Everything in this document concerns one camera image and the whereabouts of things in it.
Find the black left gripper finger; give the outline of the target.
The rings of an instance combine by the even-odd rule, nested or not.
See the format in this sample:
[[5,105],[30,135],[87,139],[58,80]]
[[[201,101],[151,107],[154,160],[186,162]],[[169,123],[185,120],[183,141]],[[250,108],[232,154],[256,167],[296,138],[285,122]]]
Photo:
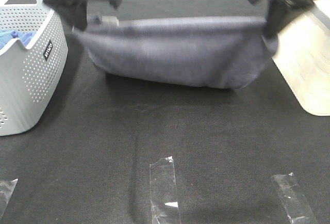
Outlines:
[[55,10],[67,24],[79,30],[87,27],[87,1],[65,1],[56,5]]

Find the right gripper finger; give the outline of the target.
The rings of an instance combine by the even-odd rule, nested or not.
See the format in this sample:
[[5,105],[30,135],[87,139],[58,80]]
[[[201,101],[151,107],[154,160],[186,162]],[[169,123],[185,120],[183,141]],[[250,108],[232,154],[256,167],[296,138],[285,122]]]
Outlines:
[[290,19],[290,8],[284,1],[270,0],[263,35],[266,38],[275,37],[291,22]]

